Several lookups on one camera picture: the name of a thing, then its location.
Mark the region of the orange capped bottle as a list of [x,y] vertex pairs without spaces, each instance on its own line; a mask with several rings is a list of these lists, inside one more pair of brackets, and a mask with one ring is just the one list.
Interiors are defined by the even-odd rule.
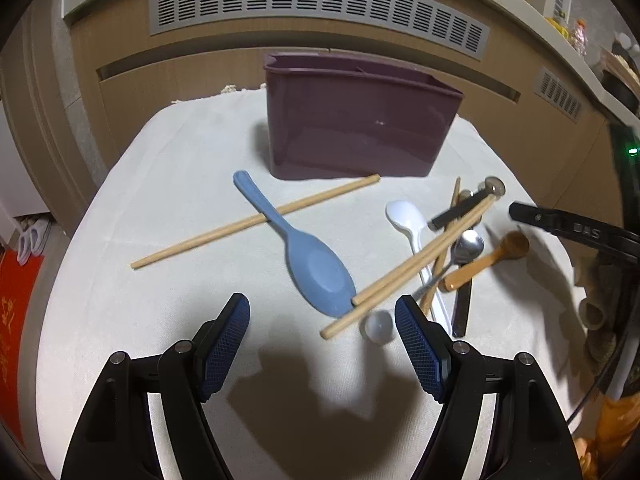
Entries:
[[578,18],[578,20],[575,22],[570,39],[572,40],[572,45],[576,52],[582,58],[585,58],[588,51],[588,38],[586,32],[586,22],[581,18]]

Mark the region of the small white round cap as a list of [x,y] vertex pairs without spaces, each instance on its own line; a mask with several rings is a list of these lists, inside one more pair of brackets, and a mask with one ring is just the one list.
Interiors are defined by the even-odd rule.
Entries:
[[385,310],[371,312],[363,323],[363,333],[378,346],[385,346],[393,341],[395,329],[390,312]]

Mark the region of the purple plastic utensil holder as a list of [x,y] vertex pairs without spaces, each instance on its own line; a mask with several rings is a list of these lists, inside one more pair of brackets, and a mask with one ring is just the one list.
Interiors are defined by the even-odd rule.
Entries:
[[264,70],[281,180],[425,177],[463,100],[422,70],[362,55],[273,52]]

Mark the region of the stainless steel spoon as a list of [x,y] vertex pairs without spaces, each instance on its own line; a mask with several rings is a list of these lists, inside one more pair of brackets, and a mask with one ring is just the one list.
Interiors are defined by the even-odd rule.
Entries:
[[459,264],[471,262],[483,252],[484,247],[484,240],[480,234],[473,229],[465,230],[451,246],[450,259],[442,267],[442,270],[435,272],[424,285],[412,294],[412,298],[419,301],[439,283],[450,266],[458,266]]

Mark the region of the white plastic spoon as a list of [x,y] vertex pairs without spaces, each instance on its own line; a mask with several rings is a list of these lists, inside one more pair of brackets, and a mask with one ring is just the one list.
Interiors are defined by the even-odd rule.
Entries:
[[[421,234],[426,228],[426,220],[418,207],[408,200],[392,200],[386,204],[385,214],[394,228],[408,237],[412,252],[414,254],[420,252],[422,249]],[[430,303],[428,307],[423,307],[423,311],[430,312],[432,320],[439,323],[451,336],[451,318],[440,292],[432,287],[422,299]]]

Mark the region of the small grey ventilation grille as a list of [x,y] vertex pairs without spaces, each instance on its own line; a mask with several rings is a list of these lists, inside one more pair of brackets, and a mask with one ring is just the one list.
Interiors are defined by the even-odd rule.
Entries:
[[551,104],[573,122],[578,122],[582,114],[584,104],[570,91],[564,82],[550,72],[547,67],[543,67],[535,82],[534,92],[536,96]]

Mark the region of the long wooden chopstick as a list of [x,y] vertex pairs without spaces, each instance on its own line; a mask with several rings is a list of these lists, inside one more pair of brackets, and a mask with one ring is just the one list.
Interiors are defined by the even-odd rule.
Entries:
[[[327,200],[333,200],[335,197],[359,190],[360,188],[365,188],[366,186],[378,183],[379,180],[381,180],[381,176],[379,174],[372,174],[372,176],[364,177],[357,181],[337,186],[336,188],[330,188],[327,191],[309,195],[307,197],[301,198],[300,200],[294,200],[294,202],[292,203],[288,203],[278,207],[277,212],[280,212],[280,214],[290,214],[294,211],[321,204],[323,202],[326,202]],[[260,224],[266,222],[267,218],[264,214],[254,214],[254,216],[247,217],[237,222],[227,224],[226,226],[221,226],[220,228],[208,231],[198,236],[191,237],[188,240],[173,244],[169,247],[159,250],[158,252],[154,252],[154,254],[140,258],[130,263],[130,268],[132,270],[142,269],[145,266],[149,266],[150,264],[183,254],[184,252],[188,252],[189,250],[204,246],[209,243],[213,243],[215,240],[221,240],[222,238],[245,231],[249,228],[252,228],[253,226],[259,226]]]

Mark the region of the blue plastic rice paddle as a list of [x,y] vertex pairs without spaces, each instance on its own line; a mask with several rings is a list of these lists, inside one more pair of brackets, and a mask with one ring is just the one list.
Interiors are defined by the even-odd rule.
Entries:
[[247,171],[235,172],[232,179],[243,196],[283,237],[288,270],[311,307],[331,318],[340,318],[352,310],[355,284],[337,254],[322,240],[291,226],[260,192]]

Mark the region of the wooden spoon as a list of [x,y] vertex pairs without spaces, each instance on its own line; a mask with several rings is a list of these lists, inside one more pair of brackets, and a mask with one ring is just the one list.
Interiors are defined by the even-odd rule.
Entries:
[[529,240],[520,231],[511,231],[501,240],[499,246],[490,254],[480,257],[460,269],[447,274],[442,280],[440,289],[452,292],[471,281],[477,274],[506,260],[518,260],[527,255]]

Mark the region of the grey spoon black handle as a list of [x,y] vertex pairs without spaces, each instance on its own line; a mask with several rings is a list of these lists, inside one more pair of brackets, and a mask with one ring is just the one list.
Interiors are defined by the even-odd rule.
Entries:
[[[469,190],[462,190],[458,195],[458,202],[472,195]],[[473,253],[464,257],[461,266],[466,266],[476,257]],[[463,338],[468,328],[469,310],[472,296],[472,281],[467,281],[456,290],[454,303],[454,318],[452,319],[452,333],[454,338]]]
[[506,186],[503,180],[498,177],[487,177],[476,193],[466,196],[465,198],[459,198],[454,206],[451,206],[438,216],[431,218],[431,220],[427,222],[427,227],[433,232],[446,228],[451,221],[462,218],[487,196],[493,195],[501,197],[505,192]]

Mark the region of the red floor mat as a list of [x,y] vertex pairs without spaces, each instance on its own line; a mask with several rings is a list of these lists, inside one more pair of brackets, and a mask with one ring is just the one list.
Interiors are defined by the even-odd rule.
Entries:
[[7,249],[1,255],[1,421],[19,444],[24,443],[18,409],[18,360],[30,296],[43,256],[29,258],[24,266],[17,252]]

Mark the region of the white table cloth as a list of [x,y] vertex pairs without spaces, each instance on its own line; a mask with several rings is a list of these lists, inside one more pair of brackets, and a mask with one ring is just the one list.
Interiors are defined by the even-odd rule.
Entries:
[[[264,89],[180,102],[150,119],[108,174],[70,241],[40,337],[37,422],[54,478],[107,358],[163,353],[216,318],[234,292],[250,300],[250,326],[224,388],[204,406],[234,478],[411,477],[440,406],[422,391],[399,337],[380,347],[357,324],[320,337],[332,320],[299,295],[269,224],[130,268],[255,214],[232,183],[236,170],[275,205],[345,182],[275,179],[267,141]],[[432,218],[449,205],[456,177],[476,188],[487,176],[503,180],[506,196],[478,226],[486,248],[522,229],[530,251],[474,278],[466,338],[490,356],[531,353],[569,415],[591,382],[575,310],[585,293],[573,287],[557,238],[510,221],[512,200],[533,200],[470,122],[454,120],[427,178],[382,179],[288,221],[329,245],[359,292],[411,256],[387,203],[405,198]]]

